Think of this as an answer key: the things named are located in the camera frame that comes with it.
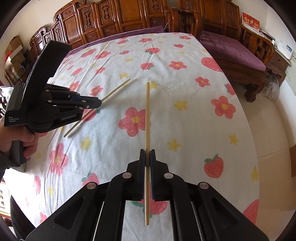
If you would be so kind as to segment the person's left hand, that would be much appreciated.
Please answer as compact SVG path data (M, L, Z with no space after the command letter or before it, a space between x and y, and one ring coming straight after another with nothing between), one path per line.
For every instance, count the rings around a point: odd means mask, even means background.
M40 133L32 134L25 126L8 126L4 127L4 117L1 118L1 152L8 153L13 141L23 142L25 147L23 155L29 158L36 153Z

